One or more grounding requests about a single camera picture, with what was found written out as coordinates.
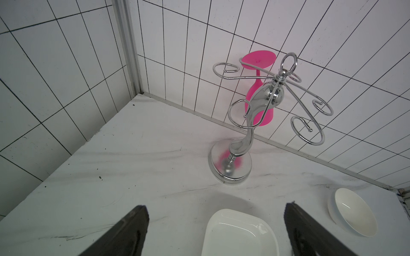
marble countertop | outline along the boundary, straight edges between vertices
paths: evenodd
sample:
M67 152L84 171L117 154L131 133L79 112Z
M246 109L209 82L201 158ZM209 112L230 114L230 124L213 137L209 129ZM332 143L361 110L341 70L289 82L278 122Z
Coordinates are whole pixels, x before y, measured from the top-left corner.
M283 213L295 201L360 256L408 255L410 221L394 192L255 140L238 185L208 166L212 145L243 135L137 95L0 222L0 255L76 256L136 205L148 208L143 255L200 255L210 217L230 208L266 221L291 255ZM350 234L329 217L345 187L373 210L378 233Z

metal ring handle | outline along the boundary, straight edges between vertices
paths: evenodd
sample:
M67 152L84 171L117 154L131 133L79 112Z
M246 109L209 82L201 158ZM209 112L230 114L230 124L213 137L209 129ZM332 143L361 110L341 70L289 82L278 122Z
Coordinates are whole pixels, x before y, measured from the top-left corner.
M295 54L294 52L290 52L290 53L286 54L286 55L283 57L283 59L282 59L282 61L281 61L281 63L280 63L280 68L283 69L283 70L285 70L285 69L283 68L283 64L285 63L286 58L289 57L289 56L292 56L292 57L293 57L293 60L295 61L295 63L293 63L293 65L292 65L292 67L290 68L290 70L287 70L287 71L286 71L286 73L285 73L286 76L292 74L292 73L295 71L296 66L298 65L298 57L296 56L296 54Z

wall tile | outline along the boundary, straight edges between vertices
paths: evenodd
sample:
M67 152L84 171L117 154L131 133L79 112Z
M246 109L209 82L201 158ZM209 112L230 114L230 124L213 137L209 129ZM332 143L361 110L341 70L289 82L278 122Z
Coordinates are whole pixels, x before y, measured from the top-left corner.
M396 155L360 172L360 174L371 179L378 179L409 166L410 159Z
M325 66L376 2L377 0L334 0L300 57Z
M62 108L10 33L0 35L0 77L40 121Z
M358 144L354 145L332 161L330 163L340 166L342 168L348 168L358 161L365 159L368 156L373 155L378 152L381 148L369 144L364 141L360 141Z
M120 53L121 65L125 65L124 49L121 43L120 32L118 31L117 21L115 19L114 9L112 6L107 7L108 15L111 21L112 30L114 31L115 42L117 43L118 52Z
M405 93L403 93L402 95L400 95L403 98L406 98L408 100L410 100L410 89L407 90Z
M195 110L196 93L198 92L199 78L184 74L184 95L182 106Z
M233 34L208 26L200 75L201 79L220 85L222 79L215 75L212 67L215 63L224 62L228 59L232 38ZM223 66L217 67L216 70L222 73Z
M106 5L105 0L77 0L77 3L81 12L94 10Z
M104 75L81 14L63 18L58 22L88 86L92 88L104 80Z
M57 21L17 30L13 35L63 106L88 90Z
M329 102L329 100L347 83L348 80L348 77L324 69L309 87L309 91L315 93L323 100ZM312 113L313 116L315 116L319 112L312 104L312 100L314 99L315 97L313 97L309 93L305 93L301 98L302 102L305 104L306 108ZM327 107L325 107L324 111L326 111L327 113L330 112ZM292 109L292 113L303 118L310 119L310 117L307 115L305 110L303 110L300 104L296 104L296 106Z
M229 56L228 56L228 63L234 64L239 67L239 71L235 73L224 73L225 76L227 77L237 77L240 76L243 67L241 63L239 62L239 58L244 57L245 55L248 54L249 50L251 49L252 41L244 39L239 36L234 36L232 40L232 45L230 47L229 51ZM229 79L222 79L221 81L221 86L229 89L231 91L235 91L236 86L238 85L238 80L229 80Z
M145 93L149 93L148 89L148 77L147 77L147 69L145 67L145 58L141 56L138 57L138 64L139 64L139 70L140 70L140 75L141 75L141 80L142 80L142 89L144 90Z
M188 18L164 9L165 65L184 71Z
M189 0L163 0L162 2L164 4L164 8L188 16Z
M211 2L208 24L234 33L241 6L242 0L219 0Z
M45 180L70 154L44 128L39 125L0 152L29 173Z
M283 52L294 52L299 56L320 19L331 4L331 0L306 1L283 44Z
M410 54L404 57L391 70L382 76L374 87L382 90L401 95L410 89L410 84L407 80L407 74L410 71Z
M196 96L195 111L207 116L212 116L218 90L219 86L200 79Z
M410 148L410 135L386 147L387 150L399 154Z
M313 146L310 144L305 144L299 151L306 153L308 155L317 157L322 152L324 152L326 149L330 148L333 144L335 144L338 140L344 137L343 133L339 131L335 131L328 127L325 127L323 129L323 132L325 133L325 142L322 145ZM320 139L321 139L321 136L318 133L315 135L315 137L313 137L312 141L320 141Z
M242 116L245 114L245 109L242 106L241 111ZM272 121L264 126L258 126L255 128L255 134L269 139L272 134L276 131L282 121L287 117L288 113L278 108L273 109L273 119Z
M393 94L370 87L328 126L347 134L396 98L397 96Z
M107 8L82 14L105 77L122 67Z
M229 104L229 105L231 105L231 104L234 103L235 101L238 101L238 100L241 100L241 99L244 99L244 98L245 98L245 96L243 96L243 95L241 95L241 94L238 94L238 93L234 93L234 95L233 95L233 97L232 97L232 100L230 101L230 104ZM240 123L240 124L244 123L244 121L245 121L245 119L244 119L244 114L245 114L245 105L244 105L243 103L242 103L242 104L241 104L241 103L236 104L236 105L232 108L232 110L231 110L231 117L233 118L233 120L234 120L235 122ZM229 120L228 111L226 111L224 123L227 123L227 124L230 124L230 125L232 125L232 126L235 126L235 125Z
M0 150L40 123L3 83L0 83L0 109Z
M138 1L145 57L164 63L164 24L162 8Z
M208 23L211 0L190 0L189 16L196 20Z
M216 98L214 111L212 112L213 118L222 122L225 120L233 94L233 91L220 87L218 97Z
M387 150L380 150L377 153L357 162L356 164L350 166L347 168L348 170L352 172L359 173L369 167L372 167L386 159L389 159L390 157L393 157L394 153L387 151Z
M410 167L379 178L377 181L394 187L408 180L410 180Z
M273 64L272 71L274 73L278 72L278 69L280 68L280 62L282 61L282 58L284 57L283 53L280 53L278 55L278 61L276 61ZM285 63L283 64L284 68L290 69L293 64L293 58L289 57L286 59ZM323 70L323 68L318 67L316 65L313 65L309 62L303 61L301 59L298 60L298 65L295 70L295 73L302 78L302 82L300 83L301 86L304 88L309 88L309 86L313 83L313 81L317 78L317 76L320 74L320 72ZM302 97L304 91L289 84L289 87L293 92L300 98ZM293 107L297 104L297 100L290 94L287 89L285 89L285 96L283 98L282 103L280 104L280 108L285 110L285 111L291 111Z
M406 150L405 152L400 153L401 156L410 158L410 150Z
M270 140L273 140L275 142L278 142L282 145L288 144L293 137L295 136L295 133L292 130L292 127L290 125L290 120L293 115L288 115L282 122L282 124L278 127L278 129L273 133L272 137Z
M48 0L48 3L57 19L80 13L75 0Z
M0 1L0 16L10 30L54 19L47 0Z
M0 176L1 215L9 214L41 184L40 180L2 157L0 157Z
M6 32L6 31L8 31L6 25L4 24L2 20L0 20L0 33Z
M147 67L148 85L150 93L165 99L165 70L164 65L145 59Z
M385 148L409 135L408 129L404 129L404 127L409 127L409 125L410 111L406 112L388 125L373 133L372 135L367 137L365 141Z
M280 50L304 2L303 0L286 1L287 7L278 11L278 7L282 4L281 1L269 1L255 41Z
M350 149L357 143L359 143L360 140L353 138L349 135L344 136L341 140L337 141L335 144L333 144L330 148L326 149L323 153L318 155L317 158L322 159L325 162L330 162L346 150Z
M410 52L410 22L407 22L353 77L373 84Z
M129 1L130 13L131 13L131 23L134 30L135 47L137 48L137 54L144 56L144 47L142 44L142 34L141 34L141 22L139 19L139 9L138 1Z
M86 143L84 136L64 109L47 119L43 125L71 154Z
M334 114L332 116L317 114L314 118L319 124L327 125L368 88L368 85L351 79L328 101Z
M131 100L124 71L122 69L118 70L112 76L108 77L106 81L115 107L119 112Z
M97 106L100 109L104 121L108 122L111 118L117 114L117 110L114 105L111 93L109 92L106 81L102 81L91 89L91 93L97 102Z
M189 19L185 72L199 77L205 44L206 24Z
M235 34L253 41L267 3L267 0L244 0Z
M409 110L410 101L398 97L356 129L352 130L349 135L363 140Z
M378 1L327 67L352 77L408 21L409 9L406 0Z
M184 73L170 67L165 67L165 88L166 99L182 106Z
M85 93L65 109L87 140L105 124L91 92Z

white bowl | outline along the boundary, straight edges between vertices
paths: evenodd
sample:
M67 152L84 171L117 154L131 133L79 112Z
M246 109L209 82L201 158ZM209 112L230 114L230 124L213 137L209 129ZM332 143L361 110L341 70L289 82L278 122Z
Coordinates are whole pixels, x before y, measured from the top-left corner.
M206 227L202 256L279 256L278 241L260 218L238 211L217 211Z
M377 233L377 221L366 202L353 191L339 188L328 200L332 220L347 231L371 237Z

white square dish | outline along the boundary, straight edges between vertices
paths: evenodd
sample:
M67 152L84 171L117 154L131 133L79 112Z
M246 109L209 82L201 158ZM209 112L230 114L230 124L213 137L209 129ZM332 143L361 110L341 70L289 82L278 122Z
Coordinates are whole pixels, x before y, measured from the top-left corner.
M278 241L260 218L223 209L209 220L202 256L279 256Z

